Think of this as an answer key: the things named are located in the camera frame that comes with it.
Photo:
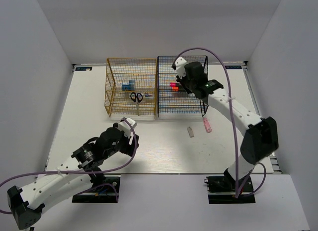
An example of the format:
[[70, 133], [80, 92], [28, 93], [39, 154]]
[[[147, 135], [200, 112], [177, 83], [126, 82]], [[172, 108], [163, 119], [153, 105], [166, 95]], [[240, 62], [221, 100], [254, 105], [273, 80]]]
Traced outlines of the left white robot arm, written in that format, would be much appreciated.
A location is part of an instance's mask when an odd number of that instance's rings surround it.
[[114, 189], [100, 166], [117, 152], [134, 157], [139, 146], [136, 126], [133, 119], [123, 118], [85, 142], [54, 171], [23, 187], [9, 188], [8, 206], [18, 229], [32, 227], [46, 211], [74, 195]]

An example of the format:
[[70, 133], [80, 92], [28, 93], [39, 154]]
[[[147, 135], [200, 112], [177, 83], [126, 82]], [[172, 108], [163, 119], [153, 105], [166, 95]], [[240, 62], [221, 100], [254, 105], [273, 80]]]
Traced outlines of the blue tape dispenser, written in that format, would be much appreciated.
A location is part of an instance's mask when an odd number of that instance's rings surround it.
[[135, 80], [131, 79], [128, 83], [122, 84], [122, 91], [134, 91], [135, 90]]

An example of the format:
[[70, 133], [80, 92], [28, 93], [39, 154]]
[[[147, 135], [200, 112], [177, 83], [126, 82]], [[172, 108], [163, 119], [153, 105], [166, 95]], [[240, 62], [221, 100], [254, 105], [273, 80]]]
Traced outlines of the black handled scissors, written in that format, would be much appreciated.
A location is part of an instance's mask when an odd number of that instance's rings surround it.
[[143, 100], [143, 95], [139, 92], [132, 92], [130, 94], [130, 99], [136, 104], [136, 111], [137, 111], [137, 115], [140, 115], [140, 110], [139, 110], [139, 104], [142, 102]]

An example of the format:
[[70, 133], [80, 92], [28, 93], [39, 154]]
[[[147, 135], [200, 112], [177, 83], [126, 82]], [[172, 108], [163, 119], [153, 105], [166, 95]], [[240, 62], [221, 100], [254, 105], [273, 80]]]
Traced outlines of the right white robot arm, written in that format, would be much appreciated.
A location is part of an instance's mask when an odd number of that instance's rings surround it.
[[176, 80], [187, 93], [192, 93], [216, 109], [240, 131], [243, 141], [235, 145], [236, 160], [224, 172], [224, 184], [232, 191], [241, 187], [256, 164], [279, 147], [277, 123], [272, 117], [263, 118], [232, 99], [229, 90], [217, 80], [208, 80], [200, 62], [187, 62], [179, 57], [173, 69]]

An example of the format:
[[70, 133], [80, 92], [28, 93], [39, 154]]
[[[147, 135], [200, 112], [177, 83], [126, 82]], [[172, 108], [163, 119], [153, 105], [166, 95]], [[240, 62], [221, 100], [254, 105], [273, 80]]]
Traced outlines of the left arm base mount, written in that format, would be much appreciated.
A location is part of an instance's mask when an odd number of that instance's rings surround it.
[[106, 176], [104, 183], [106, 185], [97, 187], [74, 195], [72, 197], [73, 203], [90, 203], [90, 204], [116, 204], [119, 201], [120, 192], [120, 175]]

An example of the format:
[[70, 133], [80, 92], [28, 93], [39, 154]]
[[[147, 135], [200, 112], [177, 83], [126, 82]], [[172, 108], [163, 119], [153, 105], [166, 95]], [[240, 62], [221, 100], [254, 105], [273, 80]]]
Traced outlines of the pink eraser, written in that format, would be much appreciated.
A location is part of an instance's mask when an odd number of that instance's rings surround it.
[[212, 131], [212, 128], [210, 126], [210, 123], [209, 123], [208, 119], [205, 118], [205, 117], [203, 118], [203, 124], [204, 124], [206, 132], [210, 133]]

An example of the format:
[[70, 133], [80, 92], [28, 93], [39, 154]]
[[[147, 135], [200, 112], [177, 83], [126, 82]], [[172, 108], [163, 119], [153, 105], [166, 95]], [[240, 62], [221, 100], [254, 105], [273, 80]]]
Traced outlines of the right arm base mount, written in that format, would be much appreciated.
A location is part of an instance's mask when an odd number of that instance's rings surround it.
[[235, 198], [235, 187], [227, 183], [223, 176], [207, 176], [204, 183], [207, 185], [210, 205], [256, 203], [254, 195], [247, 197], [249, 193], [254, 191], [251, 178], [248, 178], [238, 198]]

